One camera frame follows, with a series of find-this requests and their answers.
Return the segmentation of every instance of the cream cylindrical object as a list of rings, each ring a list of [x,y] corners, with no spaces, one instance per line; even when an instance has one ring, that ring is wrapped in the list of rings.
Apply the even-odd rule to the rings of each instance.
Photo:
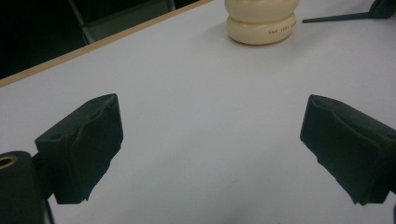
[[[229,36],[250,45],[271,44],[288,37],[296,24],[299,0],[225,0]]]

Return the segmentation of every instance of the dark floor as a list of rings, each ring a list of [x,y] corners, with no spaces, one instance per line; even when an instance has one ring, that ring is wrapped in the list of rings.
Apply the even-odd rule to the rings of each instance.
[[[197,0],[175,0],[180,8]],[[81,16],[95,21],[144,0],[75,0]],[[0,14],[0,78],[86,45],[68,0],[5,0]]]

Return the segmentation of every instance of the wooden table edge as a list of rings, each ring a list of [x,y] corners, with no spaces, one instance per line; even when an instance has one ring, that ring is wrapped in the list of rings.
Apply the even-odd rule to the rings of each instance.
[[[69,60],[77,58],[78,56],[81,56],[83,54],[89,53],[89,52],[91,52],[91,51],[93,51],[95,49],[99,49],[102,46],[108,45],[108,44],[110,44],[110,43],[112,43],[112,42],[114,42],[116,40],[124,38],[127,35],[131,35],[133,33],[136,33],[138,31],[146,29],[146,28],[150,27],[151,25],[154,25],[154,24],[159,23],[161,21],[165,21],[165,20],[167,20],[169,18],[175,17],[178,14],[181,14],[183,12],[191,10],[191,9],[193,9],[195,7],[199,7],[199,6],[203,5],[203,4],[206,4],[206,3],[211,2],[211,1],[213,1],[213,0],[199,0],[198,2],[192,3],[190,5],[187,5],[185,7],[179,8],[177,10],[171,11],[169,13],[161,15],[160,17],[157,17],[157,18],[152,19],[150,21],[143,22],[143,23],[138,24],[138,25],[136,25],[136,26],[134,26],[132,28],[129,28],[129,29],[124,30],[122,32],[119,32],[119,33],[117,33],[115,35],[111,35],[111,36],[109,36],[107,38],[104,38],[104,39],[101,39],[99,41],[96,41],[96,42],[94,42],[94,43],[92,43],[90,45],[84,46],[84,47],[82,47],[80,49],[73,50],[73,51],[71,51],[69,53],[66,53],[66,54],[62,55],[62,56],[59,56],[59,57],[54,58],[52,60],[49,60],[47,62],[41,63],[41,64],[36,65],[34,67],[31,67],[29,69],[23,70],[23,71],[21,71],[21,72],[19,72],[17,74],[14,74],[14,75],[11,75],[9,77],[5,77],[3,79],[0,79],[0,88],[5,87],[6,85],[12,84],[14,82],[17,82],[19,80],[22,80],[24,78],[30,77],[30,76],[32,76],[34,74],[37,74],[39,72],[42,72],[44,70],[50,69],[51,67],[54,67],[54,66],[56,66],[58,64],[65,63],[65,62],[67,62]]]

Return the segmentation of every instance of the white table surface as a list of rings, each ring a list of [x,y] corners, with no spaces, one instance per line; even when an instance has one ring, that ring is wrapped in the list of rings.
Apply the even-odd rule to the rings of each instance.
[[[396,129],[396,18],[301,24],[367,11],[302,0],[283,42],[233,42],[215,0],[0,89],[0,153],[34,140],[91,98],[115,92],[122,148],[63,223],[392,223],[396,203],[355,205],[300,141],[310,94]]]

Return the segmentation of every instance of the white table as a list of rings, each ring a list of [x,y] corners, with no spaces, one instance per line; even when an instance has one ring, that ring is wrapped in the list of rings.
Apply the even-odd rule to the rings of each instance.
[[[115,92],[122,148],[87,202],[49,199],[58,224],[392,223],[393,193],[353,204],[299,139],[310,94],[396,128],[396,18],[301,24],[370,5],[302,0],[263,47],[227,36],[220,0],[189,10],[1,88],[0,153]]]

